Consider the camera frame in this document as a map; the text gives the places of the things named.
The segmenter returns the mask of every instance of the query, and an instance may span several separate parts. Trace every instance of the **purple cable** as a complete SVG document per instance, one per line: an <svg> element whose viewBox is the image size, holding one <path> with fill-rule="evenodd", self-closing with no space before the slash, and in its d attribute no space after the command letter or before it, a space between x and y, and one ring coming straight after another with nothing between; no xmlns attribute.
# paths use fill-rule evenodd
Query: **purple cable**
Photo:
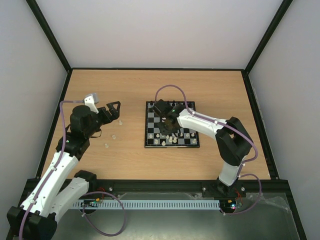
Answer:
<svg viewBox="0 0 320 240"><path fill-rule="evenodd" d="M239 211L239 212L233 212L233 213L225 213L222 209L220 209L220 212L222 212L224 215L238 215L238 214L244 214L248 211L250 211L251 209L253 209L255 207L255 205L257 205L257 203L260 200L261 194L262 194L262 186L261 186L261 181L260 179L257 177L257 175L253 174L253 173L247 173L247 174L243 174L242 176L239 176L240 178L246 177L246 176L254 176L259 183L259 194L258 197L256 199L256 201L254 202L254 204L252 204L249 208L247 208L246 210L243 211Z"/></svg>
<svg viewBox="0 0 320 240"><path fill-rule="evenodd" d="M155 93L155 98L154 98L154 101L155 101L155 102L157 102L158 93L159 93L162 89L167 88L167 87L173 87L173 88L176 88L176 89L179 89L179 90L180 90L180 92L181 92L182 95L183 95L185 108L186 108L186 110L187 110L191 115L193 115L193 116L195 116L195 117L198 117L198 118L200 118L200 119L209 121L209 122L211 122L211 123L221 125L221 126L223 126L223 127L226 127L226 128L228 128L228 129L232 130L233 132L237 133L239 136L241 136L242 138L244 138L244 139L253 147L254 152L255 152L254 157L242 161L242 163L241 163L241 165L240 165L240 167L239 167L239 170L238 170L238 172L237 172L237 175L240 174L244 163L246 163L246 162L251 162L251 161L257 159L257 157L258 157L258 149L257 149L256 145L255 145L246 135L244 135L242 132L238 131L237 129L235 129L235 128L233 128L232 126L229 126L229 125L227 125L227 124L225 124L225 123L223 123L223 122L220 122L220 121L217 121L217 120L212 120L212 119L207 118L207 117L205 117L205 116L201 116L201 115L198 115L198 114L196 114L196 113L193 113L192 110L190 110L190 108L188 107L187 97L186 97L184 91L183 91L180 87L178 87L177 85L168 84L168 85L164 85L164 86L160 87L160 88L158 89L158 91L156 91L156 93Z"/></svg>
<svg viewBox="0 0 320 240"><path fill-rule="evenodd" d="M77 100L77 101L68 101L68 100L64 100L64 101L61 101L60 104L59 104L59 108L60 108L60 115L61 115L61 120L62 120L62 148L61 148L61 152L60 152L60 155L59 155L59 158L58 160L56 161L54 167L56 168L58 166L58 164L60 163L61 159L62 159L62 156L64 154L64 151L65 151L65 147L66 147L66 123L65 123L65 116L64 116L64 111L63 111L63 108L62 108L62 105L64 103L74 103L74 104L79 104L79 103L83 103L84 101L83 100ZM48 179L50 178L50 176L52 175L52 173L54 172L54 170L51 170L48 175L45 177L45 179L43 180L43 182L41 183L41 185L39 186L38 190L36 191L35 195L34 195L34 198L33 200L36 201L39 194L41 193L41 190L44 188L46 182L48 181ZM21 221L21 225L20 225L20 229L19 229L19 240L23 240L23 231L24 231L24 226L25 226L25 223L26 223L26 220L27 220L27 216L31 210L31 208L33 207L34 203L31 203L29 205L29 207L27 208L27 210L25 211L24 213L24 216L22 218L22 221Z"/></svg>
<svg viewBox="0 0 320 240"><path fill-rule="evenodd" d="M123 203L119 200L119 198L117 198L116 196L112 195L111 193L108 193L108 192L105 192L105 191L93 191L93 192L88 192L86 194L83 195L84 196L87 196L87 195L92 195L92 194L104 194L104 195L108 195L112 198L114 198L115 200L117 200L117 202L120 204L122 210L123 210L123 224L122 224L122 227L121 229L116 232L116 233L105 233L101 230L99 230L91 221L90 219L87 217L86 213L85 213L85 209L86 209L86 205L83 206L83 209L82 209L82 213L83 213L83 216L85 218L85 220L90 224L91 227L93 227L94 230L96 230L99 234L103 235L103 236L106 236L106 237L114 237L114 236L117 236L119 234L121 234L124 230L125 230L125 227L126 227L126 224L127 224L127 212L125 210L125 207L123 205Z"/></svg>

